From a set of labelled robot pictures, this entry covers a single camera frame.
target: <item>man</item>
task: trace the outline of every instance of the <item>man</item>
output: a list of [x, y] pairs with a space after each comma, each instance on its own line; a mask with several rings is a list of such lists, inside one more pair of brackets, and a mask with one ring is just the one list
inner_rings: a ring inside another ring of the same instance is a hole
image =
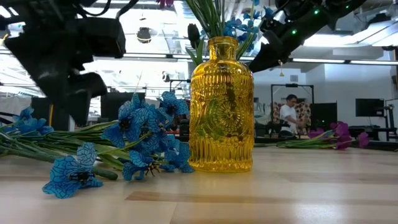
[[297, 121], [296, 109], [297, 96], [290, 94], [286, 98], [286, 104], [280, 107], [280, 122], [282, 129], [280, 130], [280, 138], [294, 138], [297, 133], [297, 126], [303, 127], [304, 123]]

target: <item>monitor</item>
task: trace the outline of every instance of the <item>monitor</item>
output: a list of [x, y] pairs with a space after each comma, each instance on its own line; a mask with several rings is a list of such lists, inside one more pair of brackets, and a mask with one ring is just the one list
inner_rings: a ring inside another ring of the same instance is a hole
[[[118, 119], [119, 107], [131, 100], [134, 93], [107, 93], [101, 96], [101, 118], [109, 121]], [[140, 100], [145, 99], [145, 93], [136, 93]]]
[[355, 99], [357, 117], [383, 117], [384, 99]]
[[337, 122], [337, 103], [313, 103], [311, 107], [311, 128], [327, 130]]

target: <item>blue flower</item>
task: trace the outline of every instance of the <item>blue flower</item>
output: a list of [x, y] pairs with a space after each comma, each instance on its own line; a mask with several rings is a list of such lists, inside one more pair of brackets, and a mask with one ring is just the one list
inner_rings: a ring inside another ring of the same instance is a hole
[[233, 16], [230, 21], [226, 21], [226, 27], [230, 28], [236, 28], [238, 26], [242, 25], [242, 21], [240, 19], [235, 19]]
[[[253, 19], [260, 19], [261, 12], [254, 10]], [[249, 13], [245, 13], [243, 15], [243, 19], [250, 19], [251, 15]]]
[[224, 36], [226, 37], [235, 37], [236, 29], [234, 27], [224, 27]]
[[46, 194], [57, 198], [72, 197], [78, 189], [101, 187], [102, 181], [91, 173], [96, 159], [94, 144], [84, 142], [77, 149], [77, 160], [73, 156], [56, 159], [50, 173], [50, 182], [43, 187]]
[[194, 170], [188, 163], [190, 156], [191, 152], [187, 143], [182, 143], [178, 139], [174, 139], [174, 136], [169, 136], [169, 150], [165, 152], [165, 160], [169, 164], [161, 165], [160, 168], [167, 171], [178, 168], [181, 172], [191, 173]]
[[28, 106], [27, 108], [23, 109], [21, 111], [21, 113], [19, 114], [19, 116], [13, 116], [15, 122], [21, 121], [21, 120], [28, 120], [28, 119], [32, 119], [32, 113], [33, 113], [34, 109], [30, 106]]
[[249, 37], [249, 34], [247, 32], [243, 33], [242, 35], [240, 35], [238, 37], [239, 43], [246, 41], [248, 39], [248, 37]]
[[29, 135], [37, 135], [37, 134], [48, 134], [54, 131], [54, 129], [50, 126], [44, 126], [46, 120], [44, 118], [40, 118], [39, 120], [36, 118], [31, 118], [28, 120], [24, 120], [23, 124], [19, 125], [18, 129], [21, 134], [29, 133]]
[[272, 15], [274, 14], [274, 11], [271, 9], [271, 8], [269, 8], [269, 7], [263, 7], [264, 8], [264, 10], [266, 11], [266, 17], [267, 18], [271, 18], [272, 17]]
[[137, 94], [131, 101], [125, 102], [119, 108], [118, 124], [114, 124], [104, 130], [103, 139], [108, 139], [116, 147], [125, 146], [124, 137], [129, 142], [137, 141], [141, 135], [142, 127], [148, 127], [150, 131], [159, 130], [156, 121], [157, 116], [154, 107], [141, 102]]
[[254, 50], [254, 44], [251, 44], [251, 45], [246, 49], [246, 52], [250, 52], [251, 50]]
[[154, 169], [157, 170], [157, 167], [153, 164], [155, 162], [153, 158], [146, 157], [135, 150], [130, 150], [130, 160], [131, 161], [123, 164], [122, 175], [124, 180], [130, 181], [132, 176], [138, 171], [140, 174], [138, 177], [134, 177], [134, 179], [142, 180], [145, 171], [148, 173], [149, 171], [152, 172]]
[[188, 115], [189, 109], [187, 102], [183, 99], [177, 99], [174, 92], [165, 91], [162, 94], [162, 100], [160, 101], [160, 108], [158, 108], [157, 113], [159, 115], [159, 121], [168, 128], [175, 115]]

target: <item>glass vase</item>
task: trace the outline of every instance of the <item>glass vase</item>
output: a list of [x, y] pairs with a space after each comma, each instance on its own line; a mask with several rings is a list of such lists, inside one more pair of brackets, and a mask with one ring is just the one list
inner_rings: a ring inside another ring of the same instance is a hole
[[254, 147], [253, 75], [235, 60], [238, 41], [215, 37], [210, 59], [191, 79], [190, 165], [206, 172], [245, 172]]

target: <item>vase neck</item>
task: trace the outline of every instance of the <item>vase neck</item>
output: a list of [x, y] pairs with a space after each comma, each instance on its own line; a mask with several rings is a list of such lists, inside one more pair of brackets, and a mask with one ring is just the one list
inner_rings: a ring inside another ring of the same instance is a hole
[[235, 60], [238, 41], [232, 37], [214, 37], [209, 40], [210, 60]]

